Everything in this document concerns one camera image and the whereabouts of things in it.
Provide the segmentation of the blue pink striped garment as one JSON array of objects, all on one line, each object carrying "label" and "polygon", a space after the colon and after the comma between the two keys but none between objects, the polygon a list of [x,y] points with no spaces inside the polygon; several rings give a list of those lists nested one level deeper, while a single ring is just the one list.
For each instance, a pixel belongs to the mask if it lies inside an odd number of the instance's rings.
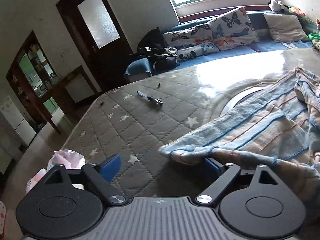
[{"label": "blue pink striped garment", "polygon": [[270,167],[306,204],[319,203],[319,77],[301,67],[225,115],[159,149],[185,165],[211,157]]}]

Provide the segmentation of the grey star quilted mattress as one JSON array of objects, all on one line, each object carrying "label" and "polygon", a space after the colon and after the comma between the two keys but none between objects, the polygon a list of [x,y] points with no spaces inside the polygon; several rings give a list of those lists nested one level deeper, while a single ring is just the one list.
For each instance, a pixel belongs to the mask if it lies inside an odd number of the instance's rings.
[{"label": "grey star quilted mattress", "polygon": [[[225,115],[296,67],[319,77],[319,52],[305,48],[234,56],[130,83],[97,98],[63,148],[90,163],[119,154],[121,169],[113,184],[129,198],[194,196],[203,184],[200,173],[159,149]],[[319,203],[306,208],[310,220],[319,218]]]}]

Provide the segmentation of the dark wooden side table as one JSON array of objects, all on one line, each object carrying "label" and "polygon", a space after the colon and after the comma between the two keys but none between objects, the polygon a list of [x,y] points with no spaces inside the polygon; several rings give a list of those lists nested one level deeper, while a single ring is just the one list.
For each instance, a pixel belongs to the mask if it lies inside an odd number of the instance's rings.
[{"label": "dark wooden side table", "polygon": [[41,95],[39,101],[44,103],[54,99],[71,124],[76,125],[82,117],[82,108],[89,106],[101,94],[83,66],[79,66]]}]

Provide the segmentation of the black silver pen tool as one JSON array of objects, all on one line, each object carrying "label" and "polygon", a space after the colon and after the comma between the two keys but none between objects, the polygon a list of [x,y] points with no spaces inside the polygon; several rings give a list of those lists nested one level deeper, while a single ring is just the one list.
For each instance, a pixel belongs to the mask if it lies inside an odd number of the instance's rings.
[{"label": "black silver pen tool", "polygon": [[154,103],[155,105],[157,105],[158,107],[162,107],[163,106],[163,102],[157,98],[153,98],[151,96],[148,96],[140,91],[137,91],[137,94],[143,98],[145,98],[146,100]]}]

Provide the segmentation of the white refrigerator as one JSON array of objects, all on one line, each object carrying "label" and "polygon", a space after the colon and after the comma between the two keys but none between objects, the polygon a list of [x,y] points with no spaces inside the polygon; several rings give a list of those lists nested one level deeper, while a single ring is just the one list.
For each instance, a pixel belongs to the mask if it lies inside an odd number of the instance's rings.
[{"label": "white refrigerator", "polygon": [[9,96],[1,104],[1,114],[14,130],[21,144],[28,147],[36,136],[36,132]]}]

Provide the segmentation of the blue sofa bench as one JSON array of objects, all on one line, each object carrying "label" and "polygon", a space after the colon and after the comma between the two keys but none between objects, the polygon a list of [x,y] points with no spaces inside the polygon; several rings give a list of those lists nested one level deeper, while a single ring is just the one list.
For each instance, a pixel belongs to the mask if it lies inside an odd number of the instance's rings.
[{"label": "blue sofa bench", "polygon": [[310,48],[310,33],[319,32],[296,14],[247,12],[239,7],[221,16],[179,24],[166,33],[152,29],[130,56],[124,77],[135,82],[226,57]]}]

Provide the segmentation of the dark wooden display cabinet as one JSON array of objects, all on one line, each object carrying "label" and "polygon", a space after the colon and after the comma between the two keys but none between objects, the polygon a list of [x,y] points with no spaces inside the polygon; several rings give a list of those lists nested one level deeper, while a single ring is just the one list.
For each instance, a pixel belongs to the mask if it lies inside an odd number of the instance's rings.
[{"label": "dark wooden display cabinet", "polygon": [[6,78],[31,117],[29,124],[40,131],[58,108],[48,92],[60,79],[33,31],[19,49]]}]

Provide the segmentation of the low butterfly print pillow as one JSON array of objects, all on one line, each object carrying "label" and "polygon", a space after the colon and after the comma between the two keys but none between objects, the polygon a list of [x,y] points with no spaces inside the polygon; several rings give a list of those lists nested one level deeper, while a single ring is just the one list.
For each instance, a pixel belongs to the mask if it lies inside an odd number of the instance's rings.
[{"label": "low butterfly print pillow", "polygon": [[213,42],[212,30],[208,24],[163,34],[170,48],[177,50],[179,61],[217,53],[220,50]]}]

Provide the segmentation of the large butterfly print pillow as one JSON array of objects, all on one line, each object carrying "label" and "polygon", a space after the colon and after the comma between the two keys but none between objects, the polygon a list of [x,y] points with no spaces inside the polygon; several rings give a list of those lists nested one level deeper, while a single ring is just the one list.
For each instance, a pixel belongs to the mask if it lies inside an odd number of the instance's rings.
[{"label": "large butterfly print pillow", "polygon": [[214,44],[221,51],[259,42],[259,37],[244,7],[231,10],[208,21],[207,24],[212,31]]}]

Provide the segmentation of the black bag on sofa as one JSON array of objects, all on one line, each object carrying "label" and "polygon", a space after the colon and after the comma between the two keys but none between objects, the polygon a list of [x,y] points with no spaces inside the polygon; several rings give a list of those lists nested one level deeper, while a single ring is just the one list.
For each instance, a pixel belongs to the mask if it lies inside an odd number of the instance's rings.
[{"label": "black bag on sofa", "polygon": [[163,49],[168,47],[168,43],[165,40],[160,28],[150,30],[139,42],[137,46],[137,52],[146,52],[147,48],[150,49]]}]

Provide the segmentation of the grey plain cushion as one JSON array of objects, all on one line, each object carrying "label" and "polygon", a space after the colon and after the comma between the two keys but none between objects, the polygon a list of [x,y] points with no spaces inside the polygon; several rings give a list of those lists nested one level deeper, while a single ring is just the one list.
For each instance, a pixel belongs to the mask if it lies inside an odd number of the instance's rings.
[{"label": "grey plain cushion", "polygon": [[287,14],[265,13],[264,18],[272,39],[276,42],[308,41],[298,17]]}]

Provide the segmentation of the green plastic container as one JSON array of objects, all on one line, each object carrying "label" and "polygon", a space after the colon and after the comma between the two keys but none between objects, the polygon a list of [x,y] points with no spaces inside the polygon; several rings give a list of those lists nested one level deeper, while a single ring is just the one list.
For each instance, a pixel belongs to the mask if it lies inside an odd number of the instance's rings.
[{"label": "green plastic container", "polygon": [[310,41],[312,40],[320,40],[320,35],[316,33],[309,33],[308,38]]}]

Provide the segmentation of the dark wooden door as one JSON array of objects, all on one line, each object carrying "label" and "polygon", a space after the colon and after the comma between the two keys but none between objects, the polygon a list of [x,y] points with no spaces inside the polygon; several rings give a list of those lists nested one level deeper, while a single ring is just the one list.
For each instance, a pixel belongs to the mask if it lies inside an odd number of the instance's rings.
[{"label": "dark wooden door", "polygon": [[107,0],[60,0],[56,7],[104,92],[125,84],[132,49]]}]

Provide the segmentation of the white plush toy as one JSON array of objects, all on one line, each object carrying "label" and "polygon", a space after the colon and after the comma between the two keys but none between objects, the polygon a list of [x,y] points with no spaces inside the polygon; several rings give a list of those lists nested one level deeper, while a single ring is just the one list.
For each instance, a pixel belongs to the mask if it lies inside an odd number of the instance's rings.
[{"label": "white plush toy", "polygon": [[282,1],[270,0],[268,3],[271,11],[273,12],[289,12],[290,8]]}]

